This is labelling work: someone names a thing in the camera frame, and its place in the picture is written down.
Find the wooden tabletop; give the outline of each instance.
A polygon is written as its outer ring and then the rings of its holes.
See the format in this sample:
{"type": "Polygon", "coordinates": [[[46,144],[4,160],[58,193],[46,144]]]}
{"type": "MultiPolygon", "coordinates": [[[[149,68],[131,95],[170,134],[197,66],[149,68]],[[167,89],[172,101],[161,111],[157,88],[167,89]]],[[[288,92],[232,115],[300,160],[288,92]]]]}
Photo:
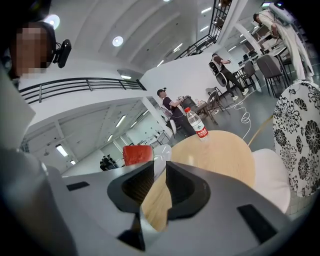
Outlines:
{"type": "MultiPolygon", "coordinates": [[[[256,172],[252,152],[231,132],[211,130],[207,141],[200,141],[197,135],[190,136],[172,148],[171,161],[233,177],[251,188],[254,186],[256,172]]],[[[167,225],[167,211],[171,207],[164,171],[143,201],[142,211],[148,222],[161,231],[167,225]]]]}

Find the white wall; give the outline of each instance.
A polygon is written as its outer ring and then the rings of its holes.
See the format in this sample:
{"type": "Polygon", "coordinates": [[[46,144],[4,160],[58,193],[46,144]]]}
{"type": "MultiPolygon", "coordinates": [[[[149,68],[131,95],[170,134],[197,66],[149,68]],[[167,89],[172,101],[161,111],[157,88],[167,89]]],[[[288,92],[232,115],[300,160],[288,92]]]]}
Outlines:
{"type": "Polygon", "coordinates": [[[96,150],[80,162],[77,162],[69,170],[65,171],[62,176],[75,176],[102,172],[100,169],[101,159],[104,153],[101,150],[96,150]]]}
{"type": "Polygon", "coordinates": [[[155,135],[158,131],[163,131],[162,127],[157,123],[152,114],[148,113],[142,121],[128,130],[126,134],[133,144],[137,145],[139,142],[155,135]]]}
{"type": "Polygon", "coordinates": [[[203,52],[199,55],[184,57],[162,64],[148,70],[141,78],[141,83],[152,94],[160,105],[162,102],[157,96],[157,90],[166,87],[167,95],[175,101],[178,96],[190,95],[193,100],[207,101],[209,95],[206,88],[221,87],[209,68],[212,53],[203,52]]]}

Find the floral patterned chair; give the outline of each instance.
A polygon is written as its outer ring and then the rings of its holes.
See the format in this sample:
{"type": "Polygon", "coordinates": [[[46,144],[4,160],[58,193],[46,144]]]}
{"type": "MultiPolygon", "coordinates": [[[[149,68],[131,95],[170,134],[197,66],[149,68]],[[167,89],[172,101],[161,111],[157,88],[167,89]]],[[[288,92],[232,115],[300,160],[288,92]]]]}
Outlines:
{"type": "Polygon", "coordinates": [[[291,190],[307,197],[320,187],[320,88],[301,81],[280,96],[273,113],[275,152],[288,173],[291,190]]]}

